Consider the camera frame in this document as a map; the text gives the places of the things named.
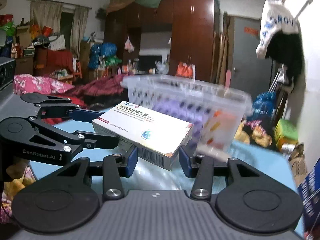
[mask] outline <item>wooden wardrobe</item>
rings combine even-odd
[[[126,64],[139,57],[141,27],[172,25],[169,75],[175,75],[180,61],[196,65],[196,79],[212,82],[214,32],[219,33],[220,9],[215,0],[162,0],[157,9],[132,3],[109,13],[105,42],[118,47],[117,56]],[[129,36],[135,51],[127,53],[124,44]]]

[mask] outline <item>green bag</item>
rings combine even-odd
[[[103,60],[105,66],[116,66],[122,62],[117,56],[105,57]]]
[[[8,22],[7,24],[1,26],[0,30],[4,30],[7,33],[8,37],[12,37],[14,35],[16,28],[13,22]]]

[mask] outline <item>table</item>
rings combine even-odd
[[[94,132],[91,123],[79,121],[67,121],[55,125],[57,128],[67,132],[74,132],[76,130]],[[113,150],[105,149],[84,149],[79,153],[75,159],[80,157],[89,157],[91,161],[102,161],[107,155],[114,153],[122,153],[118,147]],[[287,161],[278,153],[262,149],[260,147],[245,145],[234,141],[230,147],[230,155],[237,157],[254,168],[262,171],[273,179],[281,182],[287,187],[297,192],[295,182],[293,180],[291,170]],[[46,175],[59,169],[59,166],[30,162],[30,166],[37,179],[41,179]],[[121,178],[124,190],[144,189],[144,190],[177,190],[185,189],[190,194],[194,179],[188,179],[179,164],[178,158],[173,164],[172,171],[164,170],[145,160],[139,158],[135,171],[131,178]],[[215,177],[213,180],[212,193],[219,193],[225,187],[225,179],[222,177]],[[97,193],[102,193],[102,177],[93,176],[91,188]],[[296,228],[296,233],[303,236],[302,218],[300,219]]]

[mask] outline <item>logo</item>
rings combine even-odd
[[[47,154],[41,154],[41,153],[37,153],[37,152],[29,152],[26,151],[25,149],[22,150],[23,153],[29,154],[29,155],[33,155],[33,156],[37,156],[37,157],[41,157],[41,158],[47,158],[47,159],[55,159],[56,157],[53,155],[47,155]]]
[[[153,197],[160,197],[160,194],[159,194],[159,193],[153,193],[153,194],[151,194],[151,196],[153,196]]]
[[[151,131],[150,130],[145,130],[141,133],[141,137],[145,140],[150,140],[151,138]]]
[[[98,117],[97,119],[100,120],[100,121],[102,121],[102,122],[105,122],[105,123],[110,123],[109,121],[104,120],[104,119],[102,119],[101,117]]]

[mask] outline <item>plastic basket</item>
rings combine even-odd
[[[251,96],[222,85],[167,75],[128,76],[129,101],[194,124],[192,144],[227,150],[242,117],[252,113]]]

